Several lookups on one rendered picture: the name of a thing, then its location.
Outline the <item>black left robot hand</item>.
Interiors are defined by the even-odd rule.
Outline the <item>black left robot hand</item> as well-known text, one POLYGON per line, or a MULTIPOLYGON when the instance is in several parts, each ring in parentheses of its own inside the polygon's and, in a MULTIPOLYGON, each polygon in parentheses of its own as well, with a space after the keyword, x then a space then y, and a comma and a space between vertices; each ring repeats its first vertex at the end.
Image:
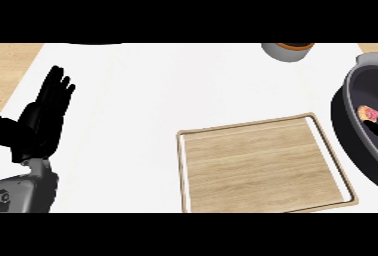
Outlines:
POLYGON ((56 152, 74 90, 63 68, 53 66, 35 101, 23 108, 19 119, 0 116, 0 146, 10 148, 13 163, 47 159, 56 152))

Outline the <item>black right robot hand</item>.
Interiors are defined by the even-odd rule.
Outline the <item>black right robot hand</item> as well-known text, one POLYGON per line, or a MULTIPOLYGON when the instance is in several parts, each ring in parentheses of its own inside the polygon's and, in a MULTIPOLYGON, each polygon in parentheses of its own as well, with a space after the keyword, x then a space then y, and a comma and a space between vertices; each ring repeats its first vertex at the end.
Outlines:
POLYGON ((372 131, 372 133, 378 136, 378 123, 364 120, 363 121, 364 125, 367 126, 369 130, 372 131))

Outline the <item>pink cupcake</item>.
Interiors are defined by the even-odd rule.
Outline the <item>pink cupcake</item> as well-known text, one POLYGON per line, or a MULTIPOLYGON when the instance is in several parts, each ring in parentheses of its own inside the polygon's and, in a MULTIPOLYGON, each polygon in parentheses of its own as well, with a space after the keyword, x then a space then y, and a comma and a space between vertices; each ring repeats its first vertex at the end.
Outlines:
POLYGON ((361 121, 376 122, 376 120, 378 120, 378 110, 375 110, 373 108, 370 108, 366 105, 361 105, 357 108, 357 116, 358 116, 358 119, 361 121))

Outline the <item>dark grey pot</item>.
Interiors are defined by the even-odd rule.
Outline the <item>dark grey pot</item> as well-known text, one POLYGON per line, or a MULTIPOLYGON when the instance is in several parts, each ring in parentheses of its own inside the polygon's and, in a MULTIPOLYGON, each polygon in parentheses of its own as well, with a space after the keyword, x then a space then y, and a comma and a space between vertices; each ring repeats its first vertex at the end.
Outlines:
POLYGON ((330 120, 342 149, 366 178, 378 186, 378 136, 357 116, 366 105, 378 110, 378 52, 356 57, 330 101, 330 120))

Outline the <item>wooden tray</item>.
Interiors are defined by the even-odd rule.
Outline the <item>wooden tray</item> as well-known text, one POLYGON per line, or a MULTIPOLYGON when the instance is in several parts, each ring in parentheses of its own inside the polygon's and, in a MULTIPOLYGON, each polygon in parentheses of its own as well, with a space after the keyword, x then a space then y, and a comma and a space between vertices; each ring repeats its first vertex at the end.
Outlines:
POLYGON ((181 211, 311 212, 358 203, 311 113, 177 133, 181 211))

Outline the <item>grey cup with orange rim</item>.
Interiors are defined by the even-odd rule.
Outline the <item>grey cup with orange rim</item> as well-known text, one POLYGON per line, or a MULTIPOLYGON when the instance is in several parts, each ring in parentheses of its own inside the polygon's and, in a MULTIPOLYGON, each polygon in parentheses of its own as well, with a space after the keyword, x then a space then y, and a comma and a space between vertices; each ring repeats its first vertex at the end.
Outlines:
POLYGON ((313 43, 263 43, 261 48, 273 59, 282 62, 296 62, 305 57, 313 43))

